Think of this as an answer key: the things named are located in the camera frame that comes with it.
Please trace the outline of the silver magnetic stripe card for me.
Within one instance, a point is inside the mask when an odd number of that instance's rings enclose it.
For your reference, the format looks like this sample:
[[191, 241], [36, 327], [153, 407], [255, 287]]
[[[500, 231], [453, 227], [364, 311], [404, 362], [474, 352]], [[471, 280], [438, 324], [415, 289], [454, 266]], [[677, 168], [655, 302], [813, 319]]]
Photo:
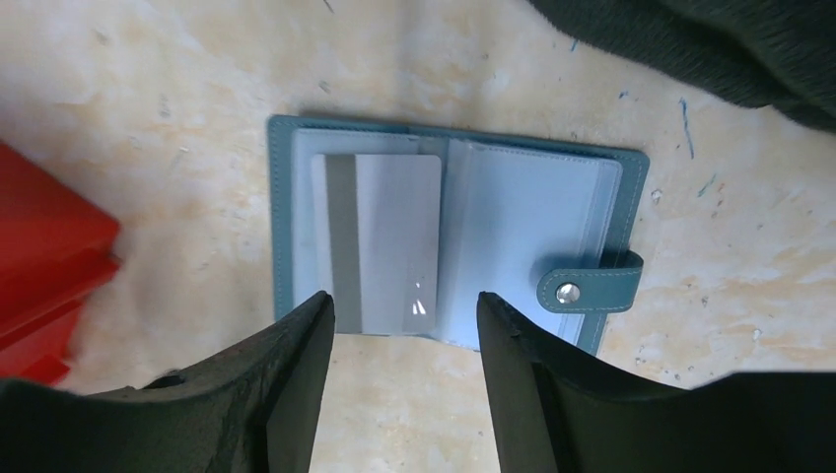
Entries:
[[436, 326], [442, 163], [434, 155], [316, 155], [317, 277], [343, 334]]

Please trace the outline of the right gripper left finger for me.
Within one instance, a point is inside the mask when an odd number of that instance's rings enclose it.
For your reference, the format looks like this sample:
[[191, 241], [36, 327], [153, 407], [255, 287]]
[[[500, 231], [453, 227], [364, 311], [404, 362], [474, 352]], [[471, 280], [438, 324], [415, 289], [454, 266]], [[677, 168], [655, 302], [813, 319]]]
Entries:
[[1, 383], [5, 472], [306, 472], [334, 338], [319, 292], [278, 322], [143, 388]]

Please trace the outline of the red plastic bin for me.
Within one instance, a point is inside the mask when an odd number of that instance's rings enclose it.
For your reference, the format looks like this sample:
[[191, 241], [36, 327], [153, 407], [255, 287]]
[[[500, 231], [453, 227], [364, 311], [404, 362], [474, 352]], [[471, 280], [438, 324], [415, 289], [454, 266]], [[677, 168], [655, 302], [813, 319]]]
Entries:
[[54, 385], [89, 295], [119, 268], [120, 224], [1, 146], [1, 375]]

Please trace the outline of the blue card holder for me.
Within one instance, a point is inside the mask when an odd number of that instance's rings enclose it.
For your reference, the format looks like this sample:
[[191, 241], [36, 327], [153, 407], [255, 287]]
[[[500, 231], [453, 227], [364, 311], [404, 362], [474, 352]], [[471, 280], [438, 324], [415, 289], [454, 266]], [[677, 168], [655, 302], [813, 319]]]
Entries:
[[478, 350], [476, 300], [492, 292], [595, 354], [606, 318], [635, 300], [643, 261], [630, 236], [650, 167], [642, 152], [345, 117], [275, 115], [266, 138], [278, 315], [327, 292], [312, 161], [331, 154], [441, 160], [436, 326], [399, 336]]

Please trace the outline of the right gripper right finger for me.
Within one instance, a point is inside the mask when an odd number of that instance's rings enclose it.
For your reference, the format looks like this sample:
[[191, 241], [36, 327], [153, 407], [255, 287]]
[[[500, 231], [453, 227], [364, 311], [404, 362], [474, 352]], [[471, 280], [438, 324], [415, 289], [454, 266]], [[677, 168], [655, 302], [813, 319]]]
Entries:
[[477, 325], [505, 472], [831, 472], [835, 376], [736, 372], [694, 389], [607, 364], [493, 293]]

